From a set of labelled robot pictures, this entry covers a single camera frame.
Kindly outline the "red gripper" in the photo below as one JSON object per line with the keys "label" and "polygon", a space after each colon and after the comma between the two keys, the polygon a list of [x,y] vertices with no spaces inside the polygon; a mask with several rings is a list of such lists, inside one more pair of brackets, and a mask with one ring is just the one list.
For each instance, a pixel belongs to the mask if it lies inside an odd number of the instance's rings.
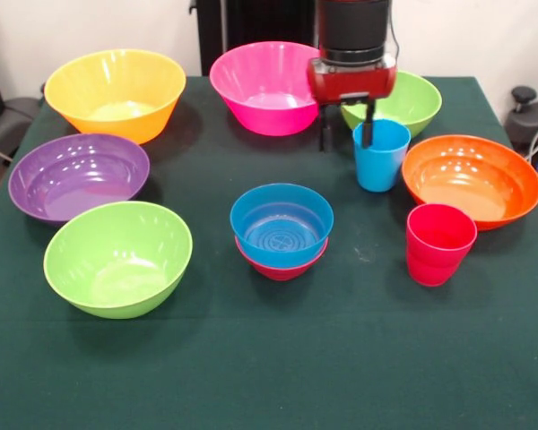
{"label": "red gripper", "polygon": [[370,146],[376,100],[385,99],[391,94],[395,86],[396,73],[396,60],[390,54],[384,54],[378,62],[363,66],[333,65],[326,63],[322,58],[313,58],[308,62],[308,85],[313,99],[320,105],[319,148],[322,152],[330,151],[333,144],[327,105],[365,105],[361,147]]}

